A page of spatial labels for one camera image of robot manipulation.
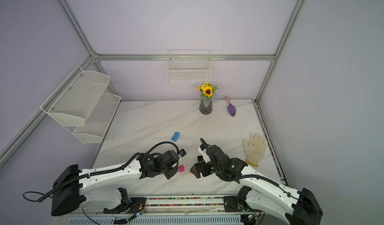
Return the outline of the pink square lego brick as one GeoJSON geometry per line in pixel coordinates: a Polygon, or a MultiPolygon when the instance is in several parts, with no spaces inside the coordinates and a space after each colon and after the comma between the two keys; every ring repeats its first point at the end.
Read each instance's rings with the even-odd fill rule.
{"type": "Polygon", "coordinates": [[[185,167],[184,166],[179,166],[178,170],[179,170],[179,173],[184,173],[185,172],[185,167]]]}

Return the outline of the blue long lego brick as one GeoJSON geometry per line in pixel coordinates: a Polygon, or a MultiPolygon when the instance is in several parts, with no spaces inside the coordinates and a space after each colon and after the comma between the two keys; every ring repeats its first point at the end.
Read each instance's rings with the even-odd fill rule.
{"type": "Polygon", "coordinates": [[[180,133],[179,132],[175,132],[174,135],[172,136],[171,140],[173,142],[176,142],[179,137],[180,137],[180,133]]]}

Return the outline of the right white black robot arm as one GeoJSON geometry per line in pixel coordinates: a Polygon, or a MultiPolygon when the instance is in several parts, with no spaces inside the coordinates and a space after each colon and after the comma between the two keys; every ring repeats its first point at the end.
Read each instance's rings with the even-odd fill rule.
{"type": "Polygon", "coordinates": [[[314,193],[306,188],[297,190],[273,181],[257,172],[245,161],[230,158],[218,146],[200,139],[198,148],[202,161],[190,172],[196,177],[216,175],[220,180],[241,185],[236,195],[237,209],[259,210],[288,225],[319,225],[323,211],[314,193]]]}

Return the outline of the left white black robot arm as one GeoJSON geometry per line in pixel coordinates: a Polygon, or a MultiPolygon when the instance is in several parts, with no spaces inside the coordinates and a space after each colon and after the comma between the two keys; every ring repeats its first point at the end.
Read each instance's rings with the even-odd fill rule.
{"type": "Polygon", "coordinates": [[[79,169],[71,165],[54,182],[53,188],[36,199],[37,203],[50,198],[51,215],[59,217],[70,214],[79,208],[102,208],[104,214],[121,214],[133,205],[125,188],[102,191],[107,185],[121,181],[136,181],[164,175],[171,179],[179,171],[179,162],[186,156],[184,149],[173,143],[174,150],[163,154],[154,150],[164,145],[158,143],[146,153],[135,153],[127,162],[98,169],[79,169]]]}

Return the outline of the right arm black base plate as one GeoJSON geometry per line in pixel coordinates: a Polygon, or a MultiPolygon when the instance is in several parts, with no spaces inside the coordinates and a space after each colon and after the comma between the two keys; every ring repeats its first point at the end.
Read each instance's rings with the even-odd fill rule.
{"type": "Polygon", "coordinates": [[[224,196],[224,209],[226,213],[230,212],[261,212],[258,209],[252,209],[246,203],[246,197],[237,197],[237,196],[224,196]]]}

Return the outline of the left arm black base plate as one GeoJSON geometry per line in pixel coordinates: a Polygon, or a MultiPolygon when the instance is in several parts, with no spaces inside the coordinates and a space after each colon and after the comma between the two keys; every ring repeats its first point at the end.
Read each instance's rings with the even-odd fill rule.
{"type": "Polygon", "coordinates": [[[136,214],[145,208],[146,201],[147,198],[122,199],[116,208],[104,208],[103,214],[136,214]]]}

